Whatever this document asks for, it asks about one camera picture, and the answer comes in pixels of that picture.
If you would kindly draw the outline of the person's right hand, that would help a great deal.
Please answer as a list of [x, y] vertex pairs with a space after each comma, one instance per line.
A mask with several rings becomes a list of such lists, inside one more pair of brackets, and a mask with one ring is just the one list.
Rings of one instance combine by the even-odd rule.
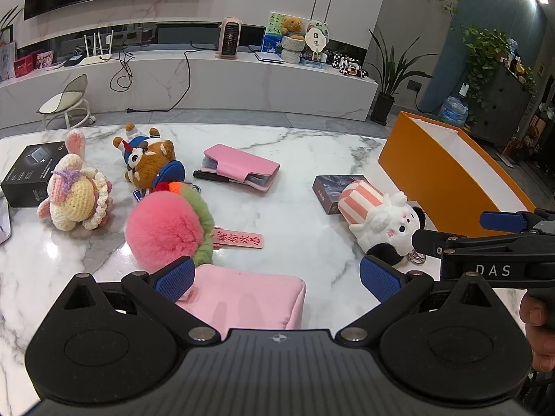
[[555, 363], [555, 334], [547, 327], [549, 315], [546, 305], [526, 293], [520, 303], [519, 317], [525, 324], [531, 346], [532, 367], [540, 373], [552, 371]]

